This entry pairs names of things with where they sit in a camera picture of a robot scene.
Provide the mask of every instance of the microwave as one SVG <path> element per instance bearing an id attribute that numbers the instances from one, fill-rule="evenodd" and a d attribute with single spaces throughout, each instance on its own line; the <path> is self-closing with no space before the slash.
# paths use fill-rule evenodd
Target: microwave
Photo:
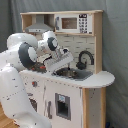
<path id="1" fill-rule="evenodd" d="M 55 14 L 55 32 L 92 34 L 92 15 Z"/>

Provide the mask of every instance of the humanoid robot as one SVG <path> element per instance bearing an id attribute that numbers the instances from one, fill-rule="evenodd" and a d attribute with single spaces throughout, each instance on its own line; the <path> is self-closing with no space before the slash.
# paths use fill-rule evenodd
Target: humanoid robot
<path id="1" fill-rule="evenodd" d="M 60 49 L 52 31 L 43 34 L 43 40 L 27 33 L 11 35 L 8 50 L 0 53 L 0 101 L 7 117 L 14 119 L 20 128 L 51 128 L 50 121 L 32 107 L 19 72 L 33 66 L 37 57 L 51 54 L 44 64 L 47 73 L 73 60 L 71 53 Z"/>

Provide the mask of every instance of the white robot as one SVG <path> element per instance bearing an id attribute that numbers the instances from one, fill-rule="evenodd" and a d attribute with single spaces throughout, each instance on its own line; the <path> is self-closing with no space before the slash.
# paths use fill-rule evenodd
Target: white robot
<path id="1" fill-rule="evenodd" d="M 47 73 L 73 60 L 69 51 L 60 50 L 52 31 L 37 41 L 33 35 L 18 33 L 7 40 L 8 50 L 0 53 L 0 101 L 7 117 L 14 119 L 20 128 L 51 128 L 50 121 L 32 107 L 19 72 L 36 63 L 37 57 L 49 53 L 45 61 Z"/>

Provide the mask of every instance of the floor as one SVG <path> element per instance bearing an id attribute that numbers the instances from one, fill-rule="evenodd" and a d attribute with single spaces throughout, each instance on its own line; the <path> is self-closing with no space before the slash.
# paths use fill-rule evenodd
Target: floor
<path id="1" fill-rule="evenodd" d="M 0 128 L 18 128 L 18 126 L 13 123 L 13 120 L 5 116 L 1 105 L 0 105 Z"/>

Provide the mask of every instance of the gray wall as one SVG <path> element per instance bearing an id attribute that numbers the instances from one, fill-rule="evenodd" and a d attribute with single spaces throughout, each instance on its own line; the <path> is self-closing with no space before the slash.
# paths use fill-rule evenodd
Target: gray wall
<path id="1" fill-rule="evenodd" d="M 128 0 L 12 0 L 13 28 L 21 32 L 20 12 L 104 10 L 103 69 L 116 81 L 107 87 L 107 121 L 128 128 Z"/>
<path id="2" fill-rule="evenodd" d="M 10 5 L 9 0 L 3 0 L 0 3 L 0 52 L 7 49 L 7 38 L 13 32 Z"/>

